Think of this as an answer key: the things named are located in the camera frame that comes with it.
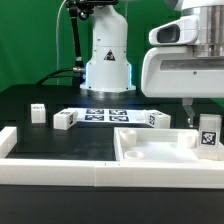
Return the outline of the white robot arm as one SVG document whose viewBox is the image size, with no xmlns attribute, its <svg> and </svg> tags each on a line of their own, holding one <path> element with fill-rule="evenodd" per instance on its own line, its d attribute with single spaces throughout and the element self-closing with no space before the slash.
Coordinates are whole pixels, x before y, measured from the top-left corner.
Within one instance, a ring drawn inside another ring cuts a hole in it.
<svg viewBox="0 0 224 224">
<path fill-rule="evenodd" d="M 135 89 L 126 60 L 127 22 L 119 0 L 80 0 L 94 17 L 92 58 L 83 90 L 98 97 Z M 164 0 L 181 17 L 149 32 L 141 90 L 149 98 L 180 98 L 190 119 L 195 98 L 224 98 L 224 0 Z"/>
</svg>

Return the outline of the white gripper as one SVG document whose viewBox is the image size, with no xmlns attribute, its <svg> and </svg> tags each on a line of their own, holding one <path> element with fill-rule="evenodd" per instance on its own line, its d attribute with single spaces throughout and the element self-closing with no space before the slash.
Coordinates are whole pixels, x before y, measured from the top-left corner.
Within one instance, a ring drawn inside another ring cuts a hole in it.
<svg viewBox="0 0 224 224">
<path fill-rule="evenodd" d="M 192 98 L 224 98 L 224 58 L 197 58 L 199 36 L 194 15 L 154 28 L 153 45 L 143 60 L 141 90 L 147 97 L 183 98 L 188 124 L 194 125 Z"/>
</svg>

